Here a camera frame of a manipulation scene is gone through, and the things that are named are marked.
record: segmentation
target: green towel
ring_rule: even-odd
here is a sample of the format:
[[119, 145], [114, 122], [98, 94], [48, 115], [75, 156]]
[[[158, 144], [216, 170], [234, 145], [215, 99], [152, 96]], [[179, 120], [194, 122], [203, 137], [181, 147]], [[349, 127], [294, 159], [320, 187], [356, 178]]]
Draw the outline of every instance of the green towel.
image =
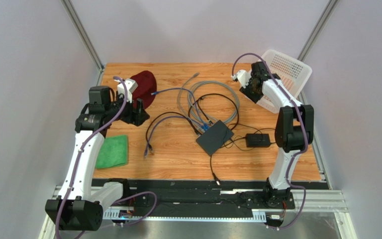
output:
[[128, 136], [119, 135], [104, 140], [95, 168], [111, 168], [128, 163]]

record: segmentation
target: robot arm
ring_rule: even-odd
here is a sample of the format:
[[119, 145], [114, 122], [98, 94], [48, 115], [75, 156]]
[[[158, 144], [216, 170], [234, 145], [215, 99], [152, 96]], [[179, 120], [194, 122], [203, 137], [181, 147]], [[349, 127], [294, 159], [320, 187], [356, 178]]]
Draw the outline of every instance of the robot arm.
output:
[[[132, 92], [137, 87], [136, 82], [127, 79], [124, 83], [126, 89], [118, 87], [118, 89], [122, 88], [122, 91], [118, 90], [113, 101], [110, 99], [108, 86], [91, 87], [90, 103], [85, 105], [76, 120], [75, 148], [68, 174], [57, 198], [47, 200], [45, 205], [45, 211], [54, 223], [56, 223], [58, 211], [62, 210], [58, 225], [60, 230], [96, 231], [102, 223], [104, 211], [122, 196], [129, 196], [129, 185], [126, 180], [105, 183], [100, 190], [91, 195], [94, 168], [98, 152], [104, 142], [106, 129], [96, 133], [86, 145], [83, 145], [88, 137], [116, 116], [124, 101], [126, 101], [125, 107], [116, 120], [140, 126], [150, 117], [145, 112], [140, 99], [137, 100], [137, 107], [133, 107]], [[79, 152], [81, 155], [76, 167]], [[75, 181], [72, 184], [70, 180], [73, 174], [75, 174]]]
[[247, 72], [240, 70], [232, 79], [241, 84], [240, 92], [245, 94], [250, 100], [256, 103], [263, 95], [266, 95], [279, 109], [279, 116], [275, 128], [275, 142], [279, 147], [275, 167], [264, 188], [264, 202], [268, 206], [275, 207], [282, 201], [288, 200], [290, 195], [290, 179], [298, 161], [299, 154], [304, 150], [304, 138], [300, 125], [293, 125], [294, 120], [298, 120], [297, 106], [302, 122], [305, 126], [308, 144], [313, 141], [313, 116], [314, 110], [311, 105], [303, 105], [295, 99], [284, 87], [277, 74], [273, 74], [277, 83], [271, 79], [268, 70], [263, 62], [256, 62], [251, 65], [252, 70]]

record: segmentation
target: maroon cap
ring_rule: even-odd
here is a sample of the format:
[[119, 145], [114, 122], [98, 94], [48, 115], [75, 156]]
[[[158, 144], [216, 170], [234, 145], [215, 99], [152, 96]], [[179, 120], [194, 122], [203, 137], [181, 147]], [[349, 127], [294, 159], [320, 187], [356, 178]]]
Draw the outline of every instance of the maroon cap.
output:
[[136, 81], [138, 87], [132, 94], [132, 99], [134, 100], [134, 107], [137, 106], [137, 99], [142, 99], [144, 102], [144, 109], [148, 108], [153, 102], [155, 95], [152, 96], [151, 93], [157, 91], [156, 78], [153, 73], [149, 71], [143, 71], [135, 76], [131, 76], [130, 79]]

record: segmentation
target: wooden table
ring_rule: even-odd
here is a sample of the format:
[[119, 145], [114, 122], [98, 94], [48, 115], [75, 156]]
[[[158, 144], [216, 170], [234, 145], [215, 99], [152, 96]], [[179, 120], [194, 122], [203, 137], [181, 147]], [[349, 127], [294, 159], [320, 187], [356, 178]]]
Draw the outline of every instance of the wooden table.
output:
[[[131, 77], [141, 71], [151, 71], [157, 80], [157, 89], [181, 87], [194, 73], [200, 75], [186, 86], [191, 87], [198, 81], [215, 80], [229, 85], [240, 100], [240, 123], [256, 128], [275, 128], [277, 115], [261, 106], [252, 103], [239, 92], [240, 84], [232, 82], [230, 63], [121, 63], [107, 64], [102, 85], [116, 90], [117, 83], [113, 76]], [[249, 69], [250, 64], [238, 64], [239, 69]], [[167, 119], [157, 126], [151, 144], [154, 154], [144, 159], [146, 145], [145, 131], [151, 120], [167, 111], [180, 112], [177, 106], [179, 91], [168, 91], [156, 96], [151, 106], [146, 109], [150, 115], [140, 127], [116, 121], [107, 132], [107, 137], [126, 134], [129, 140], [129, 161], [122, 167], [96, 169], [94, 178], [129, 178], [129, 179], [194, 179], [212, 180], [209, 167], [209, 156], [196, 143], [196, 135], [184, 119]], [[197, 89], [195, 97], [203, 94], [221, 93], [232, 98], [232, 94], [222, 86], [209, 84]], [[181, 103], [188, 109], [186, 92], [183, 92]], [[200, 102], [204, 112], [224, 120], [235, 109], [230, 101], [223, 97], [207, 97]], [[245, 136], [255, 130], [237, 126], [235, 135]], [[264, 130], [274, 141], [274, 131]], [[245, 140], [236, 142], [242, 149], [247, 149]], [[276, 144], [269, 148], [256, 148], [251, 151], [240, 151], [237, 147], [221, 148], [213, 155], [213, 171], [220, 180], [266, 180], [272, 172], [278, 153]], [[297, 163], [293, 180], [320, 180], [313, 150], [310, 147]]]

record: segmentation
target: plastic basket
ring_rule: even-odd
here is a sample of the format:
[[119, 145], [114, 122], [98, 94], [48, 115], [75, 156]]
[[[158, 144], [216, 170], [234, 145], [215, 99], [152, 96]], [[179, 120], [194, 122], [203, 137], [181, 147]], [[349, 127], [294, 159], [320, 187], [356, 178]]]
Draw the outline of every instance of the plastic basket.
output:
[[[272, 73], [277, 73], [286, 89], [297, 98], [310, 75], [312, 68], [301, 61], [287, 56], [275, 50], [266, 51], [262, 58], [268, 64]], [[277, 110], [267, 96], [263, 96], [258, 102], [272, 113], [277, 114]]]

